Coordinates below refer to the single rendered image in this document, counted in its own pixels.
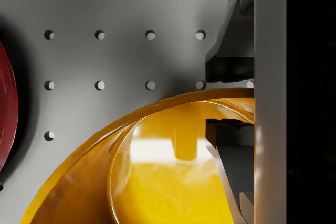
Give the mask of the red plate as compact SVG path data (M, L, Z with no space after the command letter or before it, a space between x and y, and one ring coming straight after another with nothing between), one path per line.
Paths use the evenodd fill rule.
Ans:
M0 171L13 146L17 123L16 81L6 50L0 42Z

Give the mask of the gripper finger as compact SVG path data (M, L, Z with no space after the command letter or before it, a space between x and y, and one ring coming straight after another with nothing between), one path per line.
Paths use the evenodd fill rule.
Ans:
M254 15L254 0L228 0L213 47L206 54L207 82L239 82L254 78L254 24L243 40L244 16Z
M254 125L207 119L206 147L215 158L234 224L254 223Z

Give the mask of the yellow bowl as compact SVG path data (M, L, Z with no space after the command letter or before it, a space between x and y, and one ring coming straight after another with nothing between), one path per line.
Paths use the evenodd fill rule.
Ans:
M117 119L56 168L20 224L233 224L207 122L253 126L253 89L185 93Z

